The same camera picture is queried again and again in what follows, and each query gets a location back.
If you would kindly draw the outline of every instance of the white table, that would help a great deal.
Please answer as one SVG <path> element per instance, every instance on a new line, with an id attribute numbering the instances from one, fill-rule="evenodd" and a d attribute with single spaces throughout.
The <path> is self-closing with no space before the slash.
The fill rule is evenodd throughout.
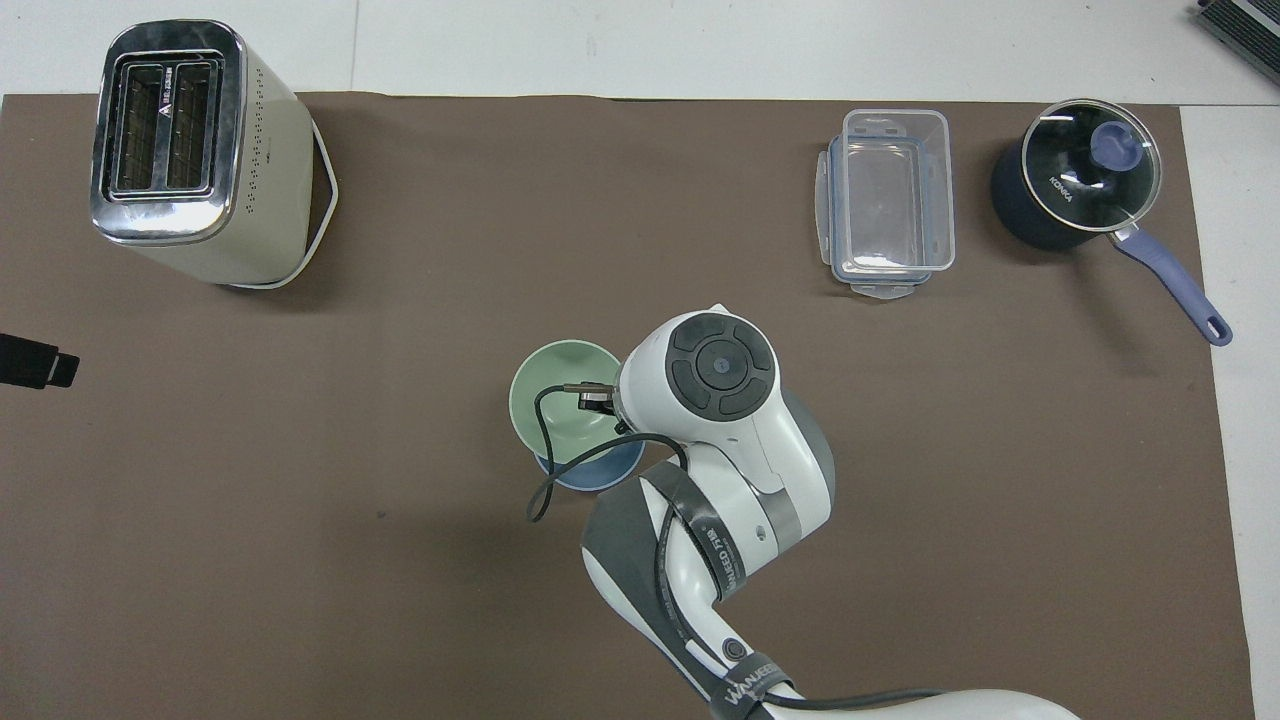
<path id="1" fill-rule="evenodd" d="M 111 38 L 229 23 L 293 90 L 1183 105 L 1257 716 L 1280 719 L 1280 87 L 1190 0 L 0 0 L 0 92 L 96 92 Z"/>

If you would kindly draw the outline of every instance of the blue bowl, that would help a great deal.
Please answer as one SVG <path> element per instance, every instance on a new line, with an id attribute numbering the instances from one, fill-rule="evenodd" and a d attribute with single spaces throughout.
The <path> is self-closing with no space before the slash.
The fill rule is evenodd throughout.
<path id="1" fill-rule="evenodd" d="M 640 456 L 644 455 L 644 445 L 643 442 L 628 442 L 627 445 L 611 448 L 595 460 L 588 460 L 561 475 L 556 479 L 556 483 L 582 492 L 608 489 L 627 479 L 635 471 L 636 465 L 640 464 Z M 538 466 L 543 469 L 543 473 L 547 473 L 547 459 L 536 452 L 534 457 L 538 460 Z M 563 466 L 561 462 L 556 464 L 557 470 Z"/>

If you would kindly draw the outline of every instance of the gray round button panel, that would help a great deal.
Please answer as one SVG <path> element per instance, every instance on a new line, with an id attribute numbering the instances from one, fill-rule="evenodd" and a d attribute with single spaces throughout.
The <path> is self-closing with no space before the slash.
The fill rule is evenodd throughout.
<path id="1" fill-rule="evenodd" d="M 768 341 L 737 318 L 703 313 L 671 333 L 667 384 L 699 418 L 727 423 L 750 415 L 776 377 Z"/>

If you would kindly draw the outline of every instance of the toaster slot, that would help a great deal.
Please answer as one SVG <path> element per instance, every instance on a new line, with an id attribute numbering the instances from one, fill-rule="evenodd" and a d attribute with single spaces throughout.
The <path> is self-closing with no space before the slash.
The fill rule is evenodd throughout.
<path id="1" fill-rule="evenodd" d="M 209 183 L 207 159 L 212 151 L 216 115 L 216 76 L 211 63 L 178 65 L 173 82 L 169 129 L 169 190 L 201 190 Z"/>
<path id="2" fill-rule="evenodd" d="M 124 70 L 115 154 L 116 190 L 151 188 L 164 74 L 164 68 L 154 64 L 136 63 Z"/>

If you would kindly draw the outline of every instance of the cable strap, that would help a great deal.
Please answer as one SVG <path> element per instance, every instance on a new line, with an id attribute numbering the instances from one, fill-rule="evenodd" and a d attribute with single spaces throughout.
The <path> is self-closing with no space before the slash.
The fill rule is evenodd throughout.
<path id="1" fill-rule="evenodd" d="M 712 691 L 710 710 L 716 720 L 746 720 L 760 705 L 764 693 L 791 678 L 763 652 L 753 652 L 730 667 L 724 679 Z"/>
<path id="2" fill-rule="evenodd" d="M 641 477 L 667 498 L 676 510 L 676 516 L 689 528 L 716 580 L 718 600 L 726 600 L 745 585 L 746 566 L 742 564 L 742 555 L 719 512 L 716 512 L 689 473 L 671 462 L 659 462 Z"/>

